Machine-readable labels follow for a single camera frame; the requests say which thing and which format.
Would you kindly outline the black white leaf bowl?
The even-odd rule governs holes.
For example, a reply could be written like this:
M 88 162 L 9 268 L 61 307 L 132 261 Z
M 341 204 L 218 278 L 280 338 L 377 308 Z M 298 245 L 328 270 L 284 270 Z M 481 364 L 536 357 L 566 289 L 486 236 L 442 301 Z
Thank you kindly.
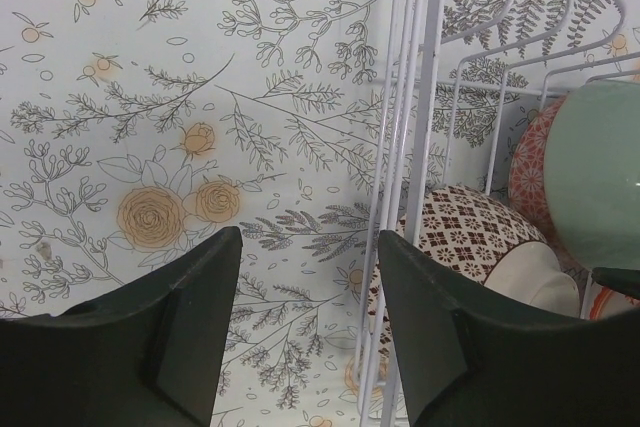
M 553 225 L 544 190 L 544 155 L 553 121 L 565 97 L 544 107 L 521 136 L 511 162 L 508 198 L 512 208 L 546 238 L 562 270 L 581 284 L 588 272 L 562 246 Z

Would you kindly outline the white wire dish rack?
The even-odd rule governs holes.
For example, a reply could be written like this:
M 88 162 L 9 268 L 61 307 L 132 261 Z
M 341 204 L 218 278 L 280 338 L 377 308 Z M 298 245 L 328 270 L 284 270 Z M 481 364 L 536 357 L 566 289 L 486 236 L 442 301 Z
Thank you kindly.
M 393 0 L 356 345 L 363 425 L 381 389 L 382 424 L 404 408 L 413 426 L 381 280 L 380 234 L 395 232 L 417 248 L 425 197 L 449 185 L 516 211 L 508 177 L 521 136 L 544 107 L 587 83 L 639 85 L 637 53 L 593 57 L 638 24 L 639 0 Z

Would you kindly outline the orange floral bowl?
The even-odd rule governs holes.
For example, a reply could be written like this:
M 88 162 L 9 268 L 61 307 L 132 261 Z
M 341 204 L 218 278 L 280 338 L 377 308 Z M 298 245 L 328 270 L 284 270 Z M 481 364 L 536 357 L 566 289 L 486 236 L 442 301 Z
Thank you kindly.
M 639 307 L 639 301 L 633 297 L 593 283 L 586 307 L 588 320 L 601 320 Z

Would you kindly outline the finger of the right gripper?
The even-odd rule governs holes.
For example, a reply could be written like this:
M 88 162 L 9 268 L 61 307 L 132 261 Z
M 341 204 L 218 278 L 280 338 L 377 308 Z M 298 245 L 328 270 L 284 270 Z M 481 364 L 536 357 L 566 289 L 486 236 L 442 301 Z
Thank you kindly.
M 638 270 L 597 267 L 592 270 L 593 280 L 603 287 L 640 299 L 640 272 Z

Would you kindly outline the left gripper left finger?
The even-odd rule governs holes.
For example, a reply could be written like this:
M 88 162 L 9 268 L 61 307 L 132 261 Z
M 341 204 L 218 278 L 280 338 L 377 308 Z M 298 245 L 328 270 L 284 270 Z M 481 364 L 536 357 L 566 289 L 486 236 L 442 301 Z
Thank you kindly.
M 225 227 L 66 312 L 1 324 L 5 426 L 207 426 L 242 253 Z

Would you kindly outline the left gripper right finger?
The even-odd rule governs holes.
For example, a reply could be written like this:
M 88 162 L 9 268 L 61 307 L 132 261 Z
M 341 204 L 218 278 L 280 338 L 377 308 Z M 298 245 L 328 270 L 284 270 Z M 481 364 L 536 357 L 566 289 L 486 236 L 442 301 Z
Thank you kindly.
M 597 321 L 496 293 L 397 233 L 379 259 L 413 426 L 635 426 L 639 312 Z

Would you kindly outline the celadon green bowl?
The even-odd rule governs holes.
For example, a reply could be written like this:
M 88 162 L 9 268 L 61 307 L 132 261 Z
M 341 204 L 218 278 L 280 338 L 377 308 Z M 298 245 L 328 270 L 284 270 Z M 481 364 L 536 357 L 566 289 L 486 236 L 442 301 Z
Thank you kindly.
M 570 93 L 544 155 L 548 210 L 583 267 L 639 267 L 639 85 L 601 80 Z

